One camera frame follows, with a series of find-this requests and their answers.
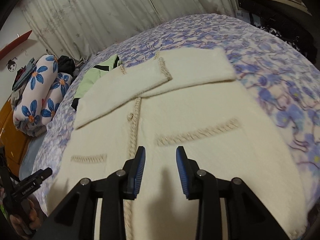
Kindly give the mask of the green folded garment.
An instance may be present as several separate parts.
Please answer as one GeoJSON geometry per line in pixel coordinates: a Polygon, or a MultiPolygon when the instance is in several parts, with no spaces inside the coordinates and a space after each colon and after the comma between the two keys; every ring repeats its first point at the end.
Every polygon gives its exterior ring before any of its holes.
{"type": "Polygon", "coordinates": [[[78,85],[71,107],[76,111],[79,100],[91,89],[96,81],[119,65],[121,65],[121,60],[117,54],[114,54],[107,60],[90,68],[78,85]]]}

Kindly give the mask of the purple cat print blanket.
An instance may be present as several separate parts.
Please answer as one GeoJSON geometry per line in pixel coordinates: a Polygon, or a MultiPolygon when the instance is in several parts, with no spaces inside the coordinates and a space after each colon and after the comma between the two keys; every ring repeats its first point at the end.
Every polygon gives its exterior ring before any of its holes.
{"type": "Polygon", "coordinates": [[[99,49],[84,69],[113,54],[128,68],[182,47],[225,50],[237,80],[278,126],[299,169],[306,206],[313,208],[319,202],[319,70],[278,37],[225,15],[189,15],[99,49]]]}

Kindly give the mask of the cream floral curtain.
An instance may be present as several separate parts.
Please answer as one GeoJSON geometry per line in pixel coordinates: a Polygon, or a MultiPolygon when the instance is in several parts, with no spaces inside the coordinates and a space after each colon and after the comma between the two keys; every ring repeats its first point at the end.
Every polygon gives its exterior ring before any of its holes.
{"type": "Polygon", "coordinates": [[[234,16],[236,1],[21,0],[19,6],[49,52],[80,59],[185,15],[234,16]]]}

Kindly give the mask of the grey bed sheet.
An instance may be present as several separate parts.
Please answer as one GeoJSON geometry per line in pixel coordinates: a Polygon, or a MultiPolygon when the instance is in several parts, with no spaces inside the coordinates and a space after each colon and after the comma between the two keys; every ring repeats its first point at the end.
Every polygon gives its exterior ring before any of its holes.
{"type": "Polygon", "coordinates": [[[20,165],[20,170],[19,170],[19,179],[23,180],[30,176],[33,173],[33,165],[35,163],[35,158],[38,154],[38,151],[40,150],[40,147],[43,143],[45,133],[40,135],[39,137],[31,139],[29,142],[27,152],[25,156],[22,159],[22,163],[20,165]]]}

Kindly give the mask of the red wall shelf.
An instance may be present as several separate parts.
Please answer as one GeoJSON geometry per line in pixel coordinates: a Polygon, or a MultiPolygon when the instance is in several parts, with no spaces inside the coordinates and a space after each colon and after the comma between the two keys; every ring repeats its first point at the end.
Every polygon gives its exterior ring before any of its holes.
{"type": "Polygon", "coordinates": [[[17,46],[25,42],[29,36],[31,35],[33,31],[30,30],[23,35],[19,36],[15,40],[13,40],[11,43],[6,45],[4,48],[1,49],[0,51],[0,60],[2,60],[5,56],[7,56],[12,50],[14,50],[17,46]]]}

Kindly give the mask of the black patterned fabric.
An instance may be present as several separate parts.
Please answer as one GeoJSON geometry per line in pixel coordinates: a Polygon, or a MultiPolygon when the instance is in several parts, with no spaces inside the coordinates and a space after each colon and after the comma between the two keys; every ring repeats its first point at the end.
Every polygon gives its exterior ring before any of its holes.
{"type": "Polygon", "coordinates": [[[319,68],[319,20],[284,3],[238,0],[238,5],[258,16],[263,29],[272,31],[319,68]]]}

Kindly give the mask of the cream fuzzy cardigan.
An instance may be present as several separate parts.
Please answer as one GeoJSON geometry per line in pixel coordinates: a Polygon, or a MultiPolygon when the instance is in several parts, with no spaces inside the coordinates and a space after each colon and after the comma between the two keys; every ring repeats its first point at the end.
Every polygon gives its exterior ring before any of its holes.
{"type": "Polygon", "coordinates": [[[303,185],[275,124],[235,79],[222,49],[181,48],[117,68],[79,100],[70,141],[47,196],[52,212],[84,177],[96,180],[146,150],[142,188],[127,211],[130,239],[193,239],[176,148],[217,178],[240,177],[294,239],[307,224],[303,185]]]}

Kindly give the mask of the blue flower rolled quilt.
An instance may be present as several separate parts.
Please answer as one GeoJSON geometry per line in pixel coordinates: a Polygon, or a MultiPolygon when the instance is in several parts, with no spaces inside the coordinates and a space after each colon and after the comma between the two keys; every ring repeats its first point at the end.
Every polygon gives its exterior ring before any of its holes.
{"type": "Polygon", "coordinates": [[[35,64],[29,77],[11,97],[13,123],[17,130],[31,137],[38,137],[46,131],[46,126],[66,95],[72,74],[59,71],[54,55],[44,55],[35,64]]]}

